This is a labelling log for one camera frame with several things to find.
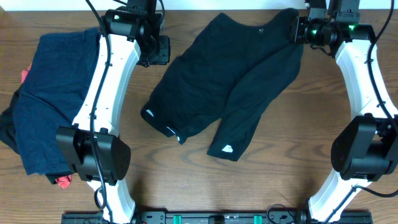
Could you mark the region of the black shorts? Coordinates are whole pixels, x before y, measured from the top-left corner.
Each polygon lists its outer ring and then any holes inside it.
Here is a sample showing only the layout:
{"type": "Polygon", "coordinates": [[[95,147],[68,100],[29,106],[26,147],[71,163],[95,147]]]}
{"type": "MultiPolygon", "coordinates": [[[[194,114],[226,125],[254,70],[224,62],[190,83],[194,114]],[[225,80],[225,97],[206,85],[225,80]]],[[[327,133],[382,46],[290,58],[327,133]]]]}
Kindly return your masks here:
{"type": "Polygon", "coordinates": [[[208,155],[238,160],[263,112],[299,74],[303,47],[289,39],[298,14],[284,9],[261,26],[218,14],[166,69],[142,118],[180,144],[218,121],[208,155]]]}

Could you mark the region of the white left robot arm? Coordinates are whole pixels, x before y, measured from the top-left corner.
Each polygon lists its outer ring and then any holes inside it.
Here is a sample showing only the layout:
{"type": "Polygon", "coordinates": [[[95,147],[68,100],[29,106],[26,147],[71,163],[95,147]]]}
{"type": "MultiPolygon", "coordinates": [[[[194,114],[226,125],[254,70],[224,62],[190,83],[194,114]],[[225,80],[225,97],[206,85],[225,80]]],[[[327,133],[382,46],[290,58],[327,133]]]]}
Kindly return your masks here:
{"type": "Polygon", "coordinates": [[[161,35],[159,0],[127,0],[98,16],[98,61],[71,127],[56,140],[71,171],[94,191],[96,213],[66,213],[63,223],[139,223],[125,180],[131,150],[119,137],[123,101],[136,66],[166,65],[170,39],[161,35]]]}

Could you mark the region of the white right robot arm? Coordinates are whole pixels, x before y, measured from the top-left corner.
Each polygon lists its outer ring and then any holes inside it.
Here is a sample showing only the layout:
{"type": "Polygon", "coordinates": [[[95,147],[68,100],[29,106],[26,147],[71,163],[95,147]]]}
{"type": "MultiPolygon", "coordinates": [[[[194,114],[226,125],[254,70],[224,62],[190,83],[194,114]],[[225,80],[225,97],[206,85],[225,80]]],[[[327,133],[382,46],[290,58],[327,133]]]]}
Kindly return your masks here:
{"type": "Polygon", "coordinates": [[[397,108],[386,90],[377,61],[377,41],[359,21],[358,1],[306,2],[291,41],[308,44],[336,60],[348,93],[351,121],[331,147],[332,170],[320,190],[294,215],[295,223],[371,223],[369,213],[349,212],[360,191],[397,167],[397,108]]]}

